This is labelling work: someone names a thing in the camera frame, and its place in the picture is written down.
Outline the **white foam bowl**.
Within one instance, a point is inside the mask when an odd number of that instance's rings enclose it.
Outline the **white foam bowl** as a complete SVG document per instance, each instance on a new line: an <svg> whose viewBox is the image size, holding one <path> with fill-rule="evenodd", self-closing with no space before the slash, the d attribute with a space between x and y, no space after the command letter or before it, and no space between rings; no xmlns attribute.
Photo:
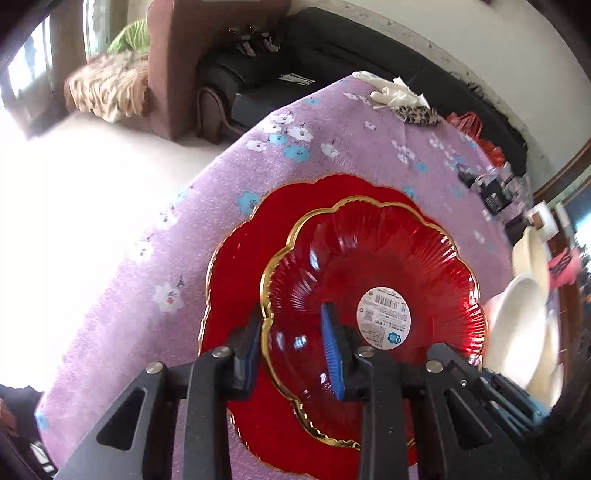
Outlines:
<svg viewBox="0 0 591 480"><path fill-rule="evenodd" d="M547 394L559 359L558 320L547 300L532 275L520 274L484 307L484 367L538 399Z"/></svg>

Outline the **small red glass plate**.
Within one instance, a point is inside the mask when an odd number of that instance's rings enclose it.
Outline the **small red glass plate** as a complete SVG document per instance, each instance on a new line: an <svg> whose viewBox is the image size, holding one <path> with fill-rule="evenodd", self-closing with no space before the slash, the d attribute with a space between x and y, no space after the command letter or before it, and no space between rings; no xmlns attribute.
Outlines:
<svg viewBox="0 0 591 480"><path fill-rule="evenodd" d="M441 226L402 202L352 196L305 213L263 270L259 301L273 383L304 432L332 447L359 447L361 411L332 390L322 305L404 363L423 363L436 343L476 363L486 344L476 275Z"/></svg>

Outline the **cream plastic bowl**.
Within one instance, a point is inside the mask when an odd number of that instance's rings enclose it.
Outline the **cream plastic bowl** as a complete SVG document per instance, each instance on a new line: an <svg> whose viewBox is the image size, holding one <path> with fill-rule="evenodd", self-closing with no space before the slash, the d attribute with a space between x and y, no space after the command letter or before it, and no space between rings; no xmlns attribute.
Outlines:
<svg viewBox="0 0 591 480"><path fill-rule="evenodd" d="M512 250L513 276L530 275L545 299L550 293L550 272L544 242L534 227L527 227Z"/></svg>

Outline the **large red glass plate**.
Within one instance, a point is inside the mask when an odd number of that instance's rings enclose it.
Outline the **large red glass plate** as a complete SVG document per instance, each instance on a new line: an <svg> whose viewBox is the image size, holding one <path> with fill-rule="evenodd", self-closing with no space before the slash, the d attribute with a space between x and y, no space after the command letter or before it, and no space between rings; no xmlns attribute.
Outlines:
<svg viewBox="0 0 591 480"><path fill-rule="evenodd" d="M202 351L228 340L231 331L249 319L252 307L260 307L263 270L286 244L297 219L352 196L402 202L421 212L403 192L370 184L353 175L331 175L313 183L298 182L274 190L259 204L252 219L222 242L212 259L206 280L207 314L200 335ZM362 439L362 405L339 402L360 409ZM290 402L273 383L262 345L252 395L245 401L229 402L228 411L242 444L270 465L273 472L315 479L355 479L359 475L361 442L358 448L332 447L305 433Z"/></svg>

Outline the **purple floral tablecloth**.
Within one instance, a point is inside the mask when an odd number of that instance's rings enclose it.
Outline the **purple floral tablecloth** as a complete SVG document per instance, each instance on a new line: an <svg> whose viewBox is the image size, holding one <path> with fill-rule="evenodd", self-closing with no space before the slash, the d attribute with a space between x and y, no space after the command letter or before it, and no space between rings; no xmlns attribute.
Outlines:
<svg viewBox="0 0 591 480"><path fill-rule="evenodd" d="M489 169L452 125L404 124L375 108L370 85L353 77L260 121L164 211L78 326L35 413L52 461L67 462L149 362L176 366L197 357L224 324L207 297L211 266L228 260L240 233L252 233L254 248L270 258L311 209L363 193L409 199L452 236L481 299L500 293L512 277L509 241L458 180L457 165Z"/></svg>

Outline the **pink knitted thermos bottle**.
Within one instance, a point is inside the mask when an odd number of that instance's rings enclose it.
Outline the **pink knitted thermos bottle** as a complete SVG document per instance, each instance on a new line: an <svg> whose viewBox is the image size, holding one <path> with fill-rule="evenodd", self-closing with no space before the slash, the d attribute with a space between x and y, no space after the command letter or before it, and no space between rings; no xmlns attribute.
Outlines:
<svg viewBox="0 0 591 480"><path fill-rule="evenodd" d="M581 269L582 261L579 249L565 249L549 262L550 290L573 285Z"/></svg>

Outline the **black power adapter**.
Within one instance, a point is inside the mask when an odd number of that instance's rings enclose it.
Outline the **black power adapter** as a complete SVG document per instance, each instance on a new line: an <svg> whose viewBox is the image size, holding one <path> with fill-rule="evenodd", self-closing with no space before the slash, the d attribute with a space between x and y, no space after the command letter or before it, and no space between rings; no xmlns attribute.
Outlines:
<svg viewBox="0 0 591 480"><path fill-rule="evenodd" d="M458 179L471 191L478 194L486 210L493 216L499 215L512 204L512 194L494 175L477 176L470 169L458 167Z"/></svg>

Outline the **leopard print pouch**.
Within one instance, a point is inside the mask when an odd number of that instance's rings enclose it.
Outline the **leopard print pouch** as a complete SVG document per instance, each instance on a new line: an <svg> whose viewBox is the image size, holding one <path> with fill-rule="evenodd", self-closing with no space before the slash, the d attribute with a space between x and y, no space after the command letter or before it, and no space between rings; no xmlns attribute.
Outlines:
<svg viewBox="0 0 591 480"><path fill-rule="evenodd" d="M412 125L434 126L440 122L436 109L424 106L403 106L394 114L404 123Z"/></svg>

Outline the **red plastic bag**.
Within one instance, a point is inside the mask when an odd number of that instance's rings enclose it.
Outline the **red plastic bag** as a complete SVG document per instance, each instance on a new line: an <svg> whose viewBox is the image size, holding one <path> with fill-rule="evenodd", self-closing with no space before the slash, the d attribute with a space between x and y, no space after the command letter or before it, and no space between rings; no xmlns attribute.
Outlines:
<svg viewBox="0 0 591 480"><path fill-rule="evenodd" d="M502 148L482 136L484 124L475 112L469 111L462 115L452 112L447 117L447 121L465 136L469 137L487 155L494 167L505 165L506 157Z"/></svg>

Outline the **brown patterned blanket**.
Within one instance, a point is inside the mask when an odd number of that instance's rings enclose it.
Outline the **brown patterned blanket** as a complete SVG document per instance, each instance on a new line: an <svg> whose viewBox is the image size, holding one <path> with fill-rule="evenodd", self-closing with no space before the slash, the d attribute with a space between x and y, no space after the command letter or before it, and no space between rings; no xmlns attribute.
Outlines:
<svg viewBox="0 0 591 480"><path fill-rule="evenodd" d="M148 54L123 51L99 55L63 84L66 108L108 122L144 117L148 107Z"/></svg>

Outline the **black leather sofa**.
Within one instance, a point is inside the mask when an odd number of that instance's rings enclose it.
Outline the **black leather sofa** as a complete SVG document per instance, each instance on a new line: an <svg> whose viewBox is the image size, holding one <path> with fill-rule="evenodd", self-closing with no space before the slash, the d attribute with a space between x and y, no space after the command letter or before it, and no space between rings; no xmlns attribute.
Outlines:
<svg viewBox="0 0 591 480"><path fill-rule="evenodd" d="M475 112L482 136L502 148L515 174L525 174L522 134L476 87L394 39L315 7L287 16L271 33L228 29L197 66L197 131L211 143L238 137L270 112L361 70L401 77L443 116Z"/></svg>

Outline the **green cloth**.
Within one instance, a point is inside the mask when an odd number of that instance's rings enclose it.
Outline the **green cloth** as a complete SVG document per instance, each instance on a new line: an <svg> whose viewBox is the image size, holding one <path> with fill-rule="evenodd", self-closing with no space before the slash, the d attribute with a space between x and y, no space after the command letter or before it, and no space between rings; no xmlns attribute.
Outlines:
<svg viewBox="0 0 591 480"><path fill-rule="evenodd" d="M126 50L145 52L150 48L151 39L147 20L136 20L126 25L112 40L107 48L109 54L117 54Z"/></svg>

